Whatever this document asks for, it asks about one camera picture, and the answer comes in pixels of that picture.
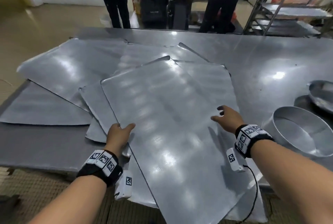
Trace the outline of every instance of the tiled floor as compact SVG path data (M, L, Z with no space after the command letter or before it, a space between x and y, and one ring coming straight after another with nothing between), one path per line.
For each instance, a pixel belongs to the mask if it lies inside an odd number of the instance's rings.
M0 12L0 104L23 83L24 79L16 74L16 68L21 62L65 42L84 26L101 27L100 16L107 14L105 7L43 5L25 9L17 4L10 7L7 3L5 0L0 1L0 9L3 10L5 5L7 9ZM131 0L128 5L132 12ZM204 11L205 8L205 3L193 4L194 10ZM251 10L248 3L238 3L236 14L242 26L246 24ZM7 176L6 169L1 169L0 195L19 194L21 198L21 203L6 223L26 223L67 185L59 180L20 170ZM269 223L297 223L297 218L279 199L272 198L270 201L266 198ZM114 201L111 189L104 199L96 223L148 224L151 220L165 223L157 209L129 201Z

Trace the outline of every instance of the stainless steel table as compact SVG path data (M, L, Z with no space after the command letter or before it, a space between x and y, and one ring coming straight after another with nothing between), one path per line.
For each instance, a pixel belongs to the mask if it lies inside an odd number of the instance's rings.
M121 37L130 42L153 45L183 42L211 62L226 64L244 120L258 125L276 108L294 105L297 97L307 94L309 81L333 81L333 41L326 38L114 28L84 28L77 37ZM24 87L23 84L4 102L0 113ZM87 126L0 123L0 166L77 172L87 156L102 146L84 138L87 129ZM333 157L317 162L333 171Z

